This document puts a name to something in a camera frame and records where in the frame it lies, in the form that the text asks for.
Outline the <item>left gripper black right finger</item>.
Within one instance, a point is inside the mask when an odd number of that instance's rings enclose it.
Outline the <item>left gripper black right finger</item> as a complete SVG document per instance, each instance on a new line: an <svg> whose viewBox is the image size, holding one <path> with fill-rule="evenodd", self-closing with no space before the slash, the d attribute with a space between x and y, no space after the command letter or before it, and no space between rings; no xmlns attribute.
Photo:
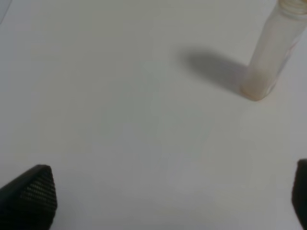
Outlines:
<svg viewBox="0 0 307 230"><path fill-rule="evenodd" d="M297 162L292 189L292 205L304 230L307 230L307 160Z"/></svg>

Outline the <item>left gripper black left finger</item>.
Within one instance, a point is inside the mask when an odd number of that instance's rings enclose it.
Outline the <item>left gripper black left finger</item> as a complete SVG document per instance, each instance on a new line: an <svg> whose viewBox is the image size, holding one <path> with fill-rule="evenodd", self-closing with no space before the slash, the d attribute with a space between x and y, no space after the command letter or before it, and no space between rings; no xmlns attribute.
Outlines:
<svg viewBox="0 0 307 230"><path fill-rule="evenodd" d="M52 169L36 165L0 189L2 230L48 230L57 211Z"/></svg>

